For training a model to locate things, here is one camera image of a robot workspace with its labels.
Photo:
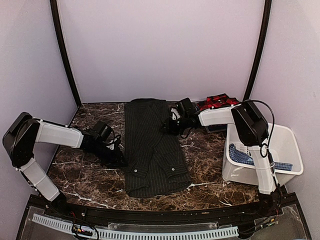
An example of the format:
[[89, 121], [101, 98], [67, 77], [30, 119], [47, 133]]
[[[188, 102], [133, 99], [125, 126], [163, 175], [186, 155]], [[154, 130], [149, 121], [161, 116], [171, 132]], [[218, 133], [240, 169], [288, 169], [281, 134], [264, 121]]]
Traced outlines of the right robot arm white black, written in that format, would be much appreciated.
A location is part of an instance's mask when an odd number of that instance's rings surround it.
[[182, 135], [186, 129], [200, 126], [234, 125], [240, 142], [246, 147], [259, 147], [259, 157], [253, 159], [258, 179], [258, 190], [262, 195], [272, 195], [279, 189], [275, 162], [269, 150], [275, 125], [269, 124], [255, 103], [268, 106], [260, 100], [245, 100], [241, 103], [220, 108], [210, 107], [197, 110], [189, 98], [178, 102], [160, 131], [171, 135]]

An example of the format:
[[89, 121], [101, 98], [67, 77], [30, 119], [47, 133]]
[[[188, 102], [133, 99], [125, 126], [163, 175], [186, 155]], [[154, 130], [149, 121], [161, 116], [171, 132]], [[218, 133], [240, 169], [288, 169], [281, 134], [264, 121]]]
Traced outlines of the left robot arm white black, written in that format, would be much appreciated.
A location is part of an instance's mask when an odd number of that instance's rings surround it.
[[98, 158], [102, 166], [119, 169], [128, 166], [120, 149], [122, 136], [102, 121], [92, 128], [80, 129], [33, 117], [22, 112], [2, 138], [12, 166], [29, 185], [51, 203], [51, 210], [60, 218], [71, 213], [66, 197], [53, 183], [35, 156], [36, 145], [48, 144], [79, 149]]

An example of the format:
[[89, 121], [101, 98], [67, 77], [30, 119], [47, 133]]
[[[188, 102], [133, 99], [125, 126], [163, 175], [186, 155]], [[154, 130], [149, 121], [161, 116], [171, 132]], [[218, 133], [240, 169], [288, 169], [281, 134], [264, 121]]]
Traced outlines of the dark pinstripe long sleeve shirt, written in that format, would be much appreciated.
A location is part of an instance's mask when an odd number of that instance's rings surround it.
[[125, 191], [133, 198], [169, 195], [192, 179], [178, 138], [164, 133], [169, 118], [165, 100], [140, 98], [124, 106]]

